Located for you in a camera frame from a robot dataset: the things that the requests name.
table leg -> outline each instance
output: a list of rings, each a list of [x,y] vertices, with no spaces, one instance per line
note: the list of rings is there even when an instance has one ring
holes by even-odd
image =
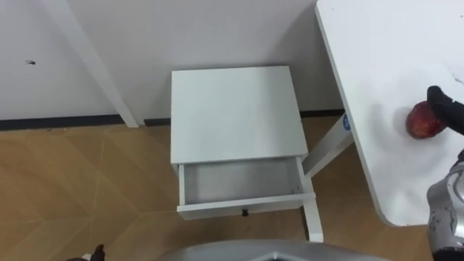
[[[346,114],[319,141],[318,145],[303,160],[305,175],[313,177],[330,161],[337,157],[353,142],[353,135]]]
[[[306,177],[306,187],[309,192],[314,192],[310,177]],[[306,239],[311,242],[324,242],[322,225],[320,223],[319,209],[316,203],[316,198],[303,204],[302,216],[305,226]]]

white wall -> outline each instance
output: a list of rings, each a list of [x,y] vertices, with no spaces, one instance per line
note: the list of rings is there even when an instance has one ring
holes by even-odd
[[[0,120],[116,113],[37,1],[0,0],[0,32]]]
[[[68,2],[139,123],[170,116],[177,69],[290,65],[301,110],[342,107],[315,0]]]

blue sticker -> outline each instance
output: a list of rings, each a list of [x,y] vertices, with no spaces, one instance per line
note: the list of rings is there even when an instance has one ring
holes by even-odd
[[[343,115],[343,128],[344,128],[346,131],[350,131],[350,130],[351,130],[351,127],[349,126],[348,116],[347,116],[346,113]]]

red apple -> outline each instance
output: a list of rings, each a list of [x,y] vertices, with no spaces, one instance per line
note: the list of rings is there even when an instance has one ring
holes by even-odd
[[[446,127],[435,117],[427,101],[416,104],[406,118],[406,130],[413,138],[432,138]]]

black glove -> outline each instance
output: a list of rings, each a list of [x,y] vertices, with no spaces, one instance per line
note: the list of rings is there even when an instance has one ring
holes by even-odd
[[[442,249],[434,253],[435,261],[463,261],[464,252],[462,249]]]
[[[95,252],[92,254],[92,257],[90,258],[90,261],[104,261],[104,251],[103,251],[103,245],[100,244],[95,248]],[[66,261],[87,261],[83,258],[71,258],[70,260]]]
[[[428,87],[427,104],[436,118],[450,129],[464,135],[464,104],[453,101],[438,86]]]

